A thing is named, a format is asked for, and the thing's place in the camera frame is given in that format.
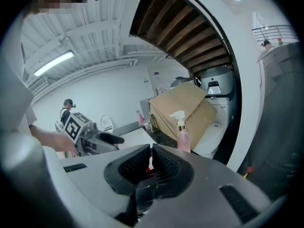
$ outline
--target pink spray bottle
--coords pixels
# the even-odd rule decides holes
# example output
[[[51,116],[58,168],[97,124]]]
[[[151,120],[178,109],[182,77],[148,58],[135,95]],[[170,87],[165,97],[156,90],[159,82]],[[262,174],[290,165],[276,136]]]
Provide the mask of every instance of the pink spray bottle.
[[[144,124],[144,118],[141,115],[141,112],[139,110],[136,111],[136,116],[138,116],[138,124],[143,125]]]
[[[185,118],[184,111],[178,111],[170,115],[179,120],[177,122],[177,148],[186,152],[191,152],[189,132],[186,129],[186,124],[183,121]]]

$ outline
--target ceiling beam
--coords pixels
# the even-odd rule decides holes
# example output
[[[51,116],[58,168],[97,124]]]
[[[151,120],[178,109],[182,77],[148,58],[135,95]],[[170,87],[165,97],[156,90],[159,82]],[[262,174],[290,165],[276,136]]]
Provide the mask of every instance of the ceiling beam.
[[[211,48],[220,46],[221,44],[222,44],[222,42],[218,38],[215,38],[215,39],[209,41],[208,43],[205,43],[205,44],[201,45],[200,47],[193,49],[191,52],[184,55],[180,60],[182,62],[185,62],[185,61],[197,56],[198,54],[201,54]]]
[[[190,61],[189,63],[186,64],[186,68],[189,69],[197,64],[200,64],[200,63],[203,63],[205,61],[208,61],[210,59],[213,59],[215,57],[219,57],[219,56],[222,56],[222,55],[225,55],[227,54],[226,53],[226,50],[224,48],[220,48],[220,49],[217,49],[215,51],[212,51],[212,52],[209,52],[195,60],[192,60]]]
[[[150,39],[152,36],[153,32],[155,31],[156,27],[159,25],[160,21],[162,18],[165,16],[165,14],[168,12],[168,10],[172,7],[172,5],[176,2],[177,0],[168,0],[165,6],[161,9],[160,13],[156,16],[155,20],[153,21],[151,27],[149,28],[147,32],[147,38]]]
[[[176,45],[181,39],[187,36],[190,32],[192,32],[199,25],[204,23],[205,20],[202,16],[198,16],[195,20],[193,20],[190,24],[188,24],[184,29],[182,29],[165,47],[166,51],[169,51],[172,47]]]
[[[150,13],[152,12],[153,7],[155,7],[156,1],[157,1],[157,0],[152,0],[152,2],[150,3],[148,9],[146,10],[146,12],[145,12],[145,14],[144,14],[144,16],[143,16],[143,19],[142,19],[142,21],[141,21],[141,24],[140,24],[140,26],[139,26],[139,28],[138,28],[138,31],[137,31],[137,34],[138,34],[138,35],[141,34],[142,29],[143,29],[144,24],[145,24],[145,21],[146,21],[146,19],[149,17]]]
[[[158,36],[156,44],[159,46],[163,40],[168,36],[170,32],[178,25],[189,13],[193,11],[193,7],[187,5],[182,11],[175,16],[175,18],[169,23],[169,25],[163,30],[163,32]]]
[[[82,25],[75,29],[71,29],[66,32],[66,35],[69,37],[70,36],[82,36],[82,35],[86,35],[88,33],[96,32],[96,31],[100,31],[100,30],[114,29],[114,28],[116,28],[116,26],[117,26],[116,20],[100,21],[100,22]]]
[[[207,37],[214,35],[214,31],[212,28],[208,28],[203,30],[197,36],[193,37],[192,39],[188,40],[187,42],[183,43],[179,48],[175,50],[173,55],[177,57],[179,54],[183,53],[185,50],[189,49],[190,47],[194,46],[196,43],[206,39]]]
[[[228,57],[223,57],[223,58],[220,58],[220,59],[216,59],[214,61],[210,61],[208,63],[204,63],[204,64],[201,64],[201,65],[198,65],[196,67],[194,67],[192,69],[192,72],[193,73],[198,73],[198,76],[201,76],[204,72],[201,72],[202,70],[205,70],[207,68],[210,68],[210,67],[215,67],[215,66],[220,66],[220,65],[224,65],[224,64],[229,64],[230,63],[230,60]]]
[[[75,29],[71,29],[67,32],[65,32],[64,35],[59,35],[56,38],[52,39],[42,47],[40,47],[37,51],[35,51],[29,58],[27,58],[26,61],[26,70],[29,70],[32,66],[34,66],[41,58],[43,58],[46,54],[50,53],[54,49],[60,47],[63,45],[63,40],[65,37],[71,37],[71,36],[81,36],[85,34],[89,34],[91,32],[96,32],[100,30],[107,30],[117,27],[117,21],[111,20],[111,21],[100,21],[95,22],[83,26],[79,26]]]
[[[120,43],[120,34],[121,34],[121,23],[123,19],[123,14],[124,14],[124,8],[126,7],[126,2],[127,0],[120,0],[119,3],[119,8],[118,8],[118,15],[117,15],[117,20],[118,20],[118,26],[117,29],[115,30],[115,49],[116,49],[116,57],[119,57],[123,54],[123,48],[124,46],[121,45]]]

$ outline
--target railing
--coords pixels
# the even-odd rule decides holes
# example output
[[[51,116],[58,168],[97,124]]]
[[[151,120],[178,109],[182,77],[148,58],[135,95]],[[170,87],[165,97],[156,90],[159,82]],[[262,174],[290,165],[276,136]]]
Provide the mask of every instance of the railing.
[[[298,40],[296,32],[290,25],[273,25],[252,30],[258,42],[272,39],[295,39]]]

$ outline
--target cardboard box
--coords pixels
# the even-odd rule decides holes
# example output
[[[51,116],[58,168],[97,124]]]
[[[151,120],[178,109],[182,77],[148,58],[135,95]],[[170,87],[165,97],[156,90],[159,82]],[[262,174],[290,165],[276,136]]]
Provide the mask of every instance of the cardboard box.
[[[177,120],[169,117],[176,111],[185,111],[185,124],[190,134],[193,150],[211,122],[216,109],[205,99],[206,92],[186,82],[150,100],[152,124],[173,139],[176,138]]]

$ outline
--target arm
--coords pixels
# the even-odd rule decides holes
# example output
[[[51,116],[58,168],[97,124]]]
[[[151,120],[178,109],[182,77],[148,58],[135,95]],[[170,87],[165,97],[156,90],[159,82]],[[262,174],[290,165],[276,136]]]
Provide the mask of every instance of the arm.
[[[43,146],[53,148],[56,152],[74,152],[77,150],[74,143],[64,133],[54,133],[42,130],[35,125],[29,126],[33,137],[37,138]]]

